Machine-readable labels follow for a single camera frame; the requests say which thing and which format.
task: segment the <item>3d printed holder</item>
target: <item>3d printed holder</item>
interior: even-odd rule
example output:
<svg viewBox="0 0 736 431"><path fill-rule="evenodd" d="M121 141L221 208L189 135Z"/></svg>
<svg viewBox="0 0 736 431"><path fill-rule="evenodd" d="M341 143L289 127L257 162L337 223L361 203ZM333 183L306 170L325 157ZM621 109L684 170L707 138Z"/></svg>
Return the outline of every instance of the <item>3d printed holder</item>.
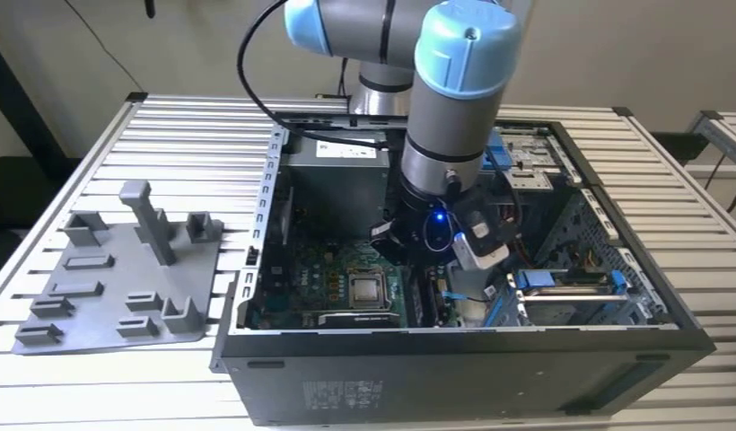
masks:
<svg viewBox="0 0 736 431"><path fill-rule="evenodd" d="M138 224L75 212L70 244L30 307L13 352L37 355L196 341L205 335L222 222L190 213L170 223L150 184L128 181L121 201Z"/></svg>

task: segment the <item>aluminum table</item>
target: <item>aluminum table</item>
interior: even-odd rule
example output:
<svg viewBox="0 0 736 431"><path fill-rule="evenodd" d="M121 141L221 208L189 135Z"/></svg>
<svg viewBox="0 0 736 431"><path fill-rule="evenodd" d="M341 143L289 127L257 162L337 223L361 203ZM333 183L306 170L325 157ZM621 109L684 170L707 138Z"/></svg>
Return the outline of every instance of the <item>aluminum table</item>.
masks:
<svg viewBox="0 0 736 431"><path fill-rule="evenodd" d="M344 112L342 101L270 100L273 110ZM611 419L333 426L360 430L736 430L736 222L633 116L612 109L504 106L503 119L561 121L719 351ZM253 226L272 121L245 99L149 95L129 101L0 271L0 426L22 430L254 428L229 377L209 360L229 282ZM226 224L208 337L100 354L14 356L67 239L75 210L133 222L118 199L150 180L170 220L212 211ZM285 429L321 429L286 427Z"/></svg>

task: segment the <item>white wall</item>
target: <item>white wall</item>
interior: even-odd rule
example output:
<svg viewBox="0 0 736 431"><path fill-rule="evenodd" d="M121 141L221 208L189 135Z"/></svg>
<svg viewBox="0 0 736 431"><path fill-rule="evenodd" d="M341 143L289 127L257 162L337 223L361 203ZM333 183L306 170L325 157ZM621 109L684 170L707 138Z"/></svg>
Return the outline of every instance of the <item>white wall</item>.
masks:
<svg viewBox="0 0 736 431"><path fill-rule="evenodd" d="M146 91L202 95L244 94L240 39L269 3L160 0L149 20L142 0L73 0ZM290 44L281 14L257 38L249 77L261 95L336 92L340 60ZM58 140L83 154L136 87L63 0L0 0L0 50Z"/></svg>
<svg viewBox="0 0 736 431"><path fill-rule="evenodd" d="M736 0L537 0L508 101L627 106L659 131L736 110Z"/></svg>
<svg viewBox="0 0 736 431"><path fill-rule="evenodd" d="M146 91L242 95L240 38L270 1L158 0L156 20L142 0L73 3ZM58 140L83 154L132 81L63 0L0 0L0 49ZM262 95L334 91L338 60L292 46L281 14L249 60ZM624 105L652 130L672 131L699 110L736 110L736 0L535 0L505 102ZM2 142L23 151L14 137Z"/></svg>

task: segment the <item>black cable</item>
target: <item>black cable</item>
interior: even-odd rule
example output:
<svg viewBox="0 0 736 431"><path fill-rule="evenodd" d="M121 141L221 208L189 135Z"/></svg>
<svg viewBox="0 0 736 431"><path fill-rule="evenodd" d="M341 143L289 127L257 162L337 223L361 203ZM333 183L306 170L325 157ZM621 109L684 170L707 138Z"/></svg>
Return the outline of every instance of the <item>black cable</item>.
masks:
<svg viewBox="0 0 736 431"><path fill-rule="evenodd" d="M288 131L290 131L294 135L306 137L309 139L314 139L317 141L325 141L325 142L333 142L336 144L346 144L346 145L358 145L358 146L366 146L369 148L382 149L386 148L386 144L373 144L370 142L362 142L356 141L353 139L342 139L341 137L332 137L325 135L318 135L316 133L310 133L305 130L300 130L296 128L294 125L289 124L274 112L270 111L270 109L266 107L266 105L262 102L262 99L260 99L260 96L257 96L257 93L252 89L252 85L249 84L249 79L246 78L246 70L244 67L244 63L246 60L246 51L249 50L249 45L252 43L253 35L256 34L257 30L260 30L260 27L264 24L264 21L269 18L269 16L273 14L273 12L284 5L286 4L288 0L277 0L274 3L272 3L257 19L254 20L252 27L249 28L249 31L246 31L246 35L244 36L244 40L240 43L240 49L238 49L238 78L240 83L244 86L244 90L246 90L246 93L249 94L249 97L252 98L253 102L257 104L262 112L266 114L266 116L270 118L272 121L274 121L278 126L285 128Z"/></svg>
<svg viewBox="0 0 736 431"><path fill-rule="evenodd" d="M725 154L719 158L717 166L715 166L715 171L712 171L712 174L708 176L707 185L704 186L704 189L707 190L708 190L708 186L712 184L715 175L717 175L719 167L721 166L724 161L725 161Z"/></svg>
<svg viewBox="0 0 736 431"><path fill-rule="evenodd" d="M491 146L485 146L485 156L488 157L488 160L491 161L491 164L493 166L493 170L496 171L496 174L501 174L501 177L507 181L507 184L509 186L509 192L512 193L512 203L515 204L515 224L520 226L520 223L523 223L523 199L520 199L520 193L515 190L512 187L512 183L508 180L508 176L504 174L504 172L499 169L497 164L497 157L493 154L493 150L491 149Z"/></svg>
<svg viewBox="0 0 736 431"><path fill-rule="evenodd" d="M453 294L451 292L447 292L447 294L443 295L443 297L449 298L452 301L468 300L468 301L475 301L477 303L491 303L489 299L477 299L464 294Z"/></svg>
<svg viewBox="0 0 736 431"><path fill-rule="evenodd" d="M340 74L340 84L336 89L336 94L338 96L346 96L346 88L345 88L345 75L346 75L346 64L349 63L349 58L342 58L342 73Z"/></svg>
<svg viewBox="0 0 736 431"><path fill-rule="evenodd" d="M145 12L148 18L156 18L156 0L145 0Z"/></svg>
<svg viewBox="0 0 736 431"><path fill-rule="evenodd" d="M732 199L731 206L728 207L728 212L732 213L733 209L736 209L736 197Z"/></svg>
<svg viewBox="0 0 736 431"><path fill-rule="evenodd" d="M70 9L73 9L73 12L75 13L77 17L81 19L81 21L83 22L83 25L86 25L86 28L89 29L89 31L92 32L92 36L94 36L94 39L97 39L97 42L100 43L100 46L102 47L102 50L105 51L105 53L108 54L108 56L112 58L112 60L116 62L116 64L118 65L118 67L121 68L121 70L124 70L124 72L129 75L129 78L132 79L132 81L134 82L136 86L137 86L137 89L144 92L145 89L142 88L142 85L140 84L140 82L137 81L137 79L134 78L134 76L132 75L132 72L129 72L129 69L126 69L126 66L121 63L121 61L118 61L118 58L116 58L116 56L113 55L113 53L108 50L108 47L105 46L105 43L102 42L102 39L100 38L100 35L97 34L97 32L94 31L94 29L92 28L92 25L89 24L89 22L86 21L86 18L83 18L83 15L81 14L81 12L78 11L77 7L73 6L73 3L70 3L70 0L65 0L65 4L67 4L67 7L70 7Z"/></svg>

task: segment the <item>light blue joint cover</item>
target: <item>light blue joint cover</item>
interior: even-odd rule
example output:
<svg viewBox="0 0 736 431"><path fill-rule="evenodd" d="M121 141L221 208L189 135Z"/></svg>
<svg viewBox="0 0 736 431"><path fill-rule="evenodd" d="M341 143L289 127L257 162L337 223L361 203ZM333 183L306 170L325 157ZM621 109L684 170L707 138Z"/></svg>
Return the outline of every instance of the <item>light blue joint cover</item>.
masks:
<svg viewBox="0 0 736 431"><path fill-rule="evenodd" d="M499 4L449 0L426 13L416 71L426 85L453 99L493 95L515 73L520 37L520 21Z"/></svg>
<svg viewBox="0 0 736 431"><path fill-rule="evenodd" d="M325 56L332 55L322 26L320 0L288 0L286 32L292 42L300 48Z"/></svg>

